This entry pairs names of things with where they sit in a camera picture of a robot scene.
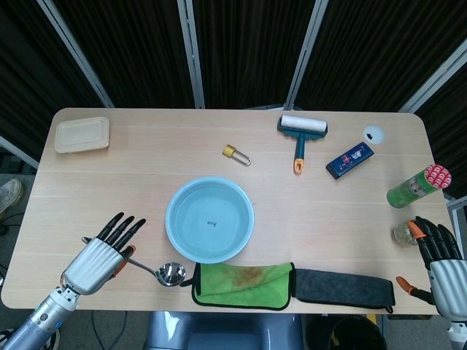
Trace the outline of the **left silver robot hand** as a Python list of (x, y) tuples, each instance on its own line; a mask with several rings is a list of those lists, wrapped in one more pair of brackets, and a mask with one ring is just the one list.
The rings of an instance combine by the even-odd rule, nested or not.
[(61, 285), (78, 295), (92, 295), (125, 267), (136, 247), (129, 241), (146, 223), (133, 216), (116, 214), (99, 234), (84, 237), (85, 247), (61, 275)]

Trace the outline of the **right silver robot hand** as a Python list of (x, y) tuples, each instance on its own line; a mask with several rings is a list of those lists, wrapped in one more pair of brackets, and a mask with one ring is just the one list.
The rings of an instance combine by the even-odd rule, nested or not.
[(409, 295), (436, 307), (451, 322), (466, 321), (466, 259), (453, 234), (443, 225), (416, 216), (407, 227), (422, 257), (431, 289), (422, 290), (398, 276), (398, 285)]

